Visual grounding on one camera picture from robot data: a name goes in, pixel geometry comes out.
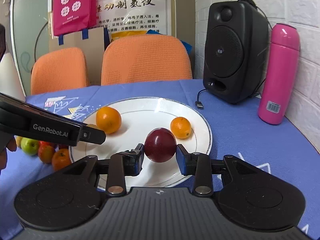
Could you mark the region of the left hand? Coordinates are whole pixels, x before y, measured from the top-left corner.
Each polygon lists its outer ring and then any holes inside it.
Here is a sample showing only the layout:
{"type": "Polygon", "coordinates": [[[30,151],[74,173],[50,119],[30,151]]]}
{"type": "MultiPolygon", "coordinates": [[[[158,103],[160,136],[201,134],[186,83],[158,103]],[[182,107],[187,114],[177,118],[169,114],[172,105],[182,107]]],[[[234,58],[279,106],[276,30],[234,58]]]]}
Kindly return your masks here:
{"type": "Polygon", "coordinates": [[[8,162],[8,154],[7,150],[10,152],[15,152],[17,150],[17,144],[15,137],[12,137],[10,141],[7,143],[6,148],[4,148],[0,153],[0,171],[5,169],[8,162]]]}

